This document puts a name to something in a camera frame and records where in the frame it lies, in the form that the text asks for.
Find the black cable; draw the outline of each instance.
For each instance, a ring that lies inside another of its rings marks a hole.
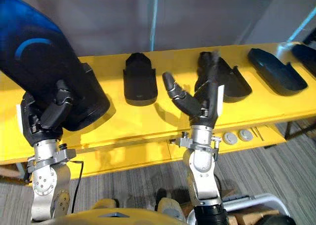
[[[71,213],[73,214],[74,213],[74,209],[75,209],[76,196],[77,196],[78,188],[79,188],[80,181],[81,181],[82,171],[83,171],[83,161],[70,161],[70,162],[81,163],[79,179],[78,179],[78,183],[77,183],[77,187],[76,187],[75,195],[74,195],[74,199],[73,199],[73,207],[71,208]]]
[[[216,175],[216,174],[214,174],[214,177],[215,177],[215,179],[217,180],[217,182],[218,182],[218,192],[219,192],[219,196],[221,197],[221,199],[223,199],[222,198],[222,183],[221,183],[221,181],[219,180],[219,178],[218,178],[218,176]]]

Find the round metal disc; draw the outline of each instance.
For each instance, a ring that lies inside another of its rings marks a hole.
[[[223,135],[223,140],[228,145],[234,145],[238,142],[238,138],[232,132],[227,132]]]
[[[253,139],[253,135],[249,130],[239,130],[238,136],[242,141],[250,141]]]

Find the screw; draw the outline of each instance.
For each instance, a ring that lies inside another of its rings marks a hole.
[[[188,137],[188,135],[189,135],[188,132],[182,131],[182,138],[186,139]]]
[[[61,145],[59,146],[59,149],[60,149],[60,150],[66,150],[66,149],[67,149],[67,144],[61,144]]]

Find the yellow table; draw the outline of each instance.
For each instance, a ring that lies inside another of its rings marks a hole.
[[[253,47],[277,54],[284,63],[290,61],[307,82],[308,88],[294,96],[276,94],[259,77],[247,59],[247,53]],[[263,134],[268,130],[261,142],[226,148],[222,146],[221,152],[284,142],[273,123],[316,115],[316,78],[278,43],[148,52],[146,55],[157,70],[158,98],[155,104],[145,107],[128,105],[124,99],[122,70],[129,54],[88,56],[80,57],[80,60],[93,68],[111,101],[111,109],[97,122],[81,131],[65,131],[63,142],[69,148],[77,150],[78,158],[93,160],[93,163],[102,165],[99,167],[102,172],[178,160],[181,153],[174,157],[174,146],[169,145],[167,140],[188,130],[189,121],[169,99],[161,75],[165,71],[173,73],[177,82],[193,94],[198,55],[201,51],[213,50],[219,50],[231,67],[239,66],[241,74],[253,91],[240,102],[224,103],[223,114],[216,123],[215,133],[222,135],[225,131],[250,127],[257,127],[259,132],[264,130]],[[3,74],[0,84],[0,164],[25,161],[34,152],[18,130],[15,109],[15,105],[21,102],[24,91]]]

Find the silver cylinder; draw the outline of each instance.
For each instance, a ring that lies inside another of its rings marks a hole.
[[[42,140],[34,144],[35,160],[36,162],[53,157],[57,152],[59,140]]]
[[[193,143],[202,145],[211,145],[212,131],[211,127],[205,125],[192,125],[191,126],[191,138]]]

